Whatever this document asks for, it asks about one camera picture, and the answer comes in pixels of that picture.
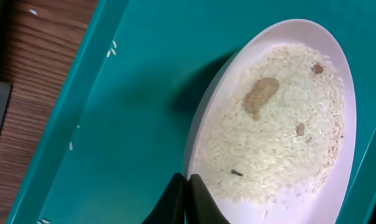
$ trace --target wooden table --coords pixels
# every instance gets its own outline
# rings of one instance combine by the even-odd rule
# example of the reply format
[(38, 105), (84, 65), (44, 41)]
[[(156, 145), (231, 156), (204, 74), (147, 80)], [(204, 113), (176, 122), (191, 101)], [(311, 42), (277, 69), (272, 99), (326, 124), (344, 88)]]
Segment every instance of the wooden table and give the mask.
[(0, 134), (0, 223), (7, 219), (96, 4), (5, 2), (0, 80), (10, 83), (12, 91)]

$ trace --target bowl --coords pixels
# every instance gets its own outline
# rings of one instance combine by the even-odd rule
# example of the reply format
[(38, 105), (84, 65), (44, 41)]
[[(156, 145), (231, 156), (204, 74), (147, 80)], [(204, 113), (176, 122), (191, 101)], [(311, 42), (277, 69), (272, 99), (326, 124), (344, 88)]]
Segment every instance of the bowl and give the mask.
[(233, 203), (212, 195), (218, 208), (230, 223), (335, 223), (347, 190), (356, 136), (356, 103), (354, 84), (347, 59), (337, 40), (321, 25), (304, 19), (278, 22), (255, 36), (242, 50), (234, 54), (218, 71), (203, 95), (193, 119), (186, 142), (183, 174), (189, 178), (200, 170), (193, 166), (195, 148), (205, 117), (213, 105), (230, 95), (236, 88), (236, 74), (260, 58), (271, 46), (303, 43), (322, 55), (330, 56), (344, 84), (344, 140), (339, 156), (329, 173), (328, 181), (314, 197), (305, 194), (286, 206)]

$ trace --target brown wooden surface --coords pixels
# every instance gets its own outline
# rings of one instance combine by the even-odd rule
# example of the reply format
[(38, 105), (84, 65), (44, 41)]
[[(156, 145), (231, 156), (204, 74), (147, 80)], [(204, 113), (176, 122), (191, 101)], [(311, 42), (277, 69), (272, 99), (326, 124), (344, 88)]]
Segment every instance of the brown wooden surface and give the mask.
[(16, 0), (4, 6), (0, 80), (12, 91), (0, 134), (0, 223), (7, 219), (96, 4)]

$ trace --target tray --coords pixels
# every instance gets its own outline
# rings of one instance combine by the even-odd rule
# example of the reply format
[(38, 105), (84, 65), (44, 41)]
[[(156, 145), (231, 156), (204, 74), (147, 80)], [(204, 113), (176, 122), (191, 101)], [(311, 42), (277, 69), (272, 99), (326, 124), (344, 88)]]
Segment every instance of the tray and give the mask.
[[(350, 192), (376, 127), (376, 0), (102, 0), (7, 223), (140, 223), (182, 170), (212, 77), (260, 31), (291, 18), (327, 28), (350, 63), (357, 100)], [(111, 48), (116, 55), (107, 57)]]

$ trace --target brown clump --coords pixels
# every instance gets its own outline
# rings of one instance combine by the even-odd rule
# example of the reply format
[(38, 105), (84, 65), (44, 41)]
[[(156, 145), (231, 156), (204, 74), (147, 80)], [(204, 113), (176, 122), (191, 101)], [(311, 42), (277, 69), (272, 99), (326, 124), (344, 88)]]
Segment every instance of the brown clump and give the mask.
[(312, 71), (313, 71), (315, 74), (323, 73), (323, 70), (324, 70), (324, 68), (323, 68), (320, 64), (318, 64), (318, 63), (316, 63), (316, 64), (313, 65), (313, 67), (312, 67)]
[(247, 112), (259, 119), (259, 110), (279, 89), (279, 81), (276, 78), (262, 78), (254, 84), (253, 89), (246, 94), (243, 105)]
[(298, 136), (303, 136), (305, 134), (305, 124), (300, 123), (299, 125), (297, 125), (295, 132), (297, 132)]

